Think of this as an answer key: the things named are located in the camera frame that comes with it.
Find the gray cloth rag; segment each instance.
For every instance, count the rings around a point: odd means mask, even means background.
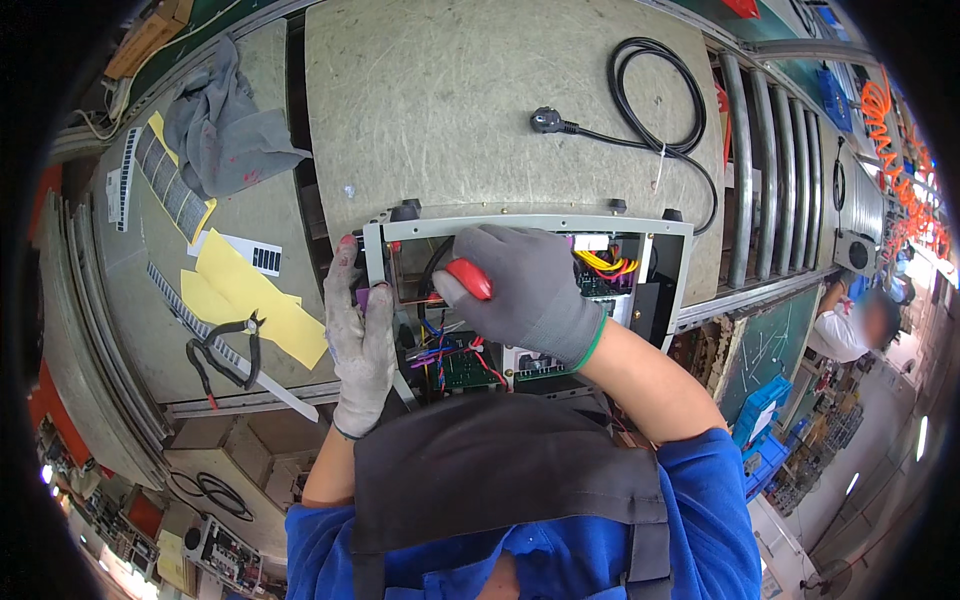
[[[180,175],[201,198],[222,197],[290,170],[310,153],[290,143],[283,112],[257,111],[237,84],[237,49],[226,36],[213,68],[180,82],[163,121],[163,138],[180,158]]]

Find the person in white shirt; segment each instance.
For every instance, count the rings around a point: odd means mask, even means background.
[[[864,292],[854,304],[847,290],[857,274],[846,271],[827,290],[817,307],[806,345],[841,363],[852,362],[872,348],[883,348],[900,330],[900,309],[882,290]]]

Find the red-handled screwdriver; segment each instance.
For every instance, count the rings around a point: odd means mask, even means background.
[[[453,275],[460,284],[479,300],[493,298],[493,284],[487,274],[465,258],[455,258],[446,263],[444,270]]]

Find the pliers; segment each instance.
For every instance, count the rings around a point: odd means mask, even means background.
[[[197,338],[192,338],[186,343],[186,357],[190,361],[190,364],[193,365],[194,369],[197,370],[197,374],[200,376],[200,381],[204,384],[206,399],[210,401],[210,406],[213,407],[213,410],[217,410],[218,407],[216,400],[213,398],[213,390],[210,389],[210,379],[206,376],[204,363],[200,362],[200,359],[197,358],[194,348],[199,348],[200,352],[204,355],[204,359],[206,359],[207,364],[220,372],[221,375],[232,381],[234,385],[243,388],[244,390],[249,390],[253,387],[256,377],[260,374],[260,327],[266,321],[266,317],[258,320],[256,318],[256,311],[254,310],[250,315],[250,318],[246,319],[245,321],[219,324],[210,329],[210,332],[206,334],[206,337],[203,341],[200,341]],[[232,369],[218,362],[210,349],[219,336],[225,333],[239,333],[241,331],[250,332],[251,366],[250,374],[247,375],[246,380],[241,379],[240,376],[233,372]]]

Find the white work glove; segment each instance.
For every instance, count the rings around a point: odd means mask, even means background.
[[[341,381],[333,425],[352,440],[367,435],[380,419],[396,370],[394,291],[386,283],[371,288],[365,320],[350,300],[350,284],[360,275],[353,267],[356,256],[357,239],[345,235],[324,280],[325,337]]]

